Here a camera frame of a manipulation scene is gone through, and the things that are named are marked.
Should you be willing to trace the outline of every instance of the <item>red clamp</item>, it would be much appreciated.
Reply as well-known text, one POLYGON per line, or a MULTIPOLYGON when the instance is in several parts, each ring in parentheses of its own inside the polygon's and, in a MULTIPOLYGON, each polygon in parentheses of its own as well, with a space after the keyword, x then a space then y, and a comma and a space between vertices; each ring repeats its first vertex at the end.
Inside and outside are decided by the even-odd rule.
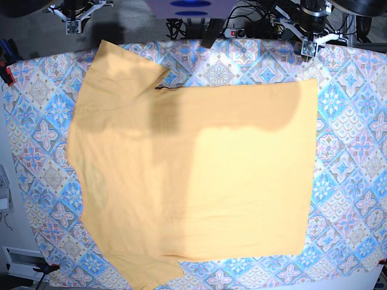
POLYGON ((12 75, 11 69, 5 66, 5 62, 0 60, 0 76, 8 86, 13 85, 16 81, 12 75))

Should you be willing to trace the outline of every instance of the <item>metal bracket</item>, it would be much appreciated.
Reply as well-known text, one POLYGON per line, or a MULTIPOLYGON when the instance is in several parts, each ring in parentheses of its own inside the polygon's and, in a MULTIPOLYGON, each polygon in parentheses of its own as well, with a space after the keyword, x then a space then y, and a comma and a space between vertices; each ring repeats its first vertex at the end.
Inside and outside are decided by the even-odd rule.
POLYGON ((82 33, 82 22, 85 19, 89 19, 91 17, 90 16, 91 13, 98 10, 99 8, 102 8, 103 6, 113 7, 113 2, 107 1, 107 0, 99 0, 97 4, 94 4, 93 6, 91 6, 86 12, 77 16, 75 18, 75 21, 72 21, 71 18, 64 15, 60 7, 56 7, 55 4, 50 5, 50 7, 47 8, 47 11, 61 18, 61 20, 63 20, 66 23, 66 34, 75 34, 75 33, 80 34, 82 33))

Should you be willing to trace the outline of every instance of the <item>power strip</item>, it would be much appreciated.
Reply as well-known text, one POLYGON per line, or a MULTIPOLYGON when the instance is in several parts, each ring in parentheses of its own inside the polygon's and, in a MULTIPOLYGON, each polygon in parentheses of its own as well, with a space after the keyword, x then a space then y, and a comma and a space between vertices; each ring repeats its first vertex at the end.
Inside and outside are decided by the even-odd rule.
POLYGON ((246 29, 226 28, 224 31, 225 38, 249 38, 246 29))

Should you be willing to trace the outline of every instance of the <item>wire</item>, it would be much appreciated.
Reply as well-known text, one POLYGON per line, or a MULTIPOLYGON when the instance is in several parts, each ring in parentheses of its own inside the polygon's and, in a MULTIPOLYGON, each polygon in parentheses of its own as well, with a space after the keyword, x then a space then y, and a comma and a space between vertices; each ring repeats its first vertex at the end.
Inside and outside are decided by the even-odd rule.
POLYGON ((176 40, 179 33, 186 36, 186 32, 181 30, 181 26, 183 24, 182 19, 167 19, 167 28, 169 30, 169 34, 167 34, 167 37, 169 37, 171 40, 176 40))
POLYGON ((348 20, 348 16, 349 16, 349 14, 347 13, 347 14, 346 14, 346 18, 345 18, 345 20, 343 21, 343 25, 341 25, 341 27, 338 29, 339 31, 341 31, 341 29, 344 28, 344 25, 346 24, 346 21, 348 20))
POLYGON ((250 20, 251 22, 254 22, 250 17, 248 17, 246 15, 237 15, 234 17, 230 17, 229 19, 236 19, 236 18, 246 18, 246 19, 250 20))
MULTIPOLYGON (((352 23, 353 23, 353 19, 354 19, 355 17, 352 17, 352 19, 351 19, 351 22, 350 22, 350 24, 349 24, 349 28, 351 28, 351 26, 352 26, 352 23)), ((356 34, 357 33, 357 30, 355 31, 355 32, 351 32, 351 33, 347 33, 347 34, 343 34, 343 36, 346 36, 346 35, 352 35, 352 34, 356 34)))
POLYGON ((6 214, 6 215, 4 216, 4 222, 5 222, 5 225, 6 225, 8 228, 10 228, 10 229, 12 230, 12 227, 10 227, 10 226, 7 224, 7 220, 5 219, 7 216, 8 216, 8 214, 6 214))
POLYGON ((356 34, 356 33, 357 33, 357 30, 356 30, 355 32, 351 32, 351 33, 343 34, 343 36, 352 35, 352 34, 356 34))
POLYGON ((223 29, 223 33, 225 32, 225 30, 229 27, 229 23, 230 23, 230 20, 231 19, 236 19, 236 18, 246 18, 248 19, 250 22, 259 22, 259 21, 262 21, 263 19, 265 19, 270 13, 265 9, 265 8, 262 8, 260 7, 258 4, 259 2, 258 1, 253 1, 255 4, 257 4, 257 6, 255 5, 240 5, 240 6, 237 6, 235 7, 231 13, 230 13, 230 16, 227 18, 227 21, 226 21, 226 26, 225 28, 223 29), (237 16, 232 16, 234 14, 234 12, 237 10, 237 9, 240 9, 240 8, 252 8, 254 9, 255 12, 257 12, 259 15, 260 15, 260 19, 257 20, 257 21, 253 21, 251 18, 249 18, 248 16, 246 15, 237 15, 237 16))

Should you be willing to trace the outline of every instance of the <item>patterned tablecloth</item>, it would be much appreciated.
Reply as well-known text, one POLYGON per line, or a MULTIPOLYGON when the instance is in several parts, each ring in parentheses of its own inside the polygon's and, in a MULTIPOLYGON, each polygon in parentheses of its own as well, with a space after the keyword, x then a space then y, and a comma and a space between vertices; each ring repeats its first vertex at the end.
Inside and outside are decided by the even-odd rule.
MULTIPOLYGON (((211 50, 194 40, 123 47, 170 68, 167 86, 319 82, 316 166, 302 254, 184 262, 184 277, 160 289, 262 288, 378 267, 387 256, 385 55, 327 46, 305 63, 291 44, 263 40, 220 40, 211 50)), ((10 88, 2 83, 2 97, 37 245, 49 263, 61 267, 51 284, 126 289, 128 282, 79 220, 82 194, 65 159, 74 104, 95 53, 19 62, 11 67, 17 83, 10 88)))

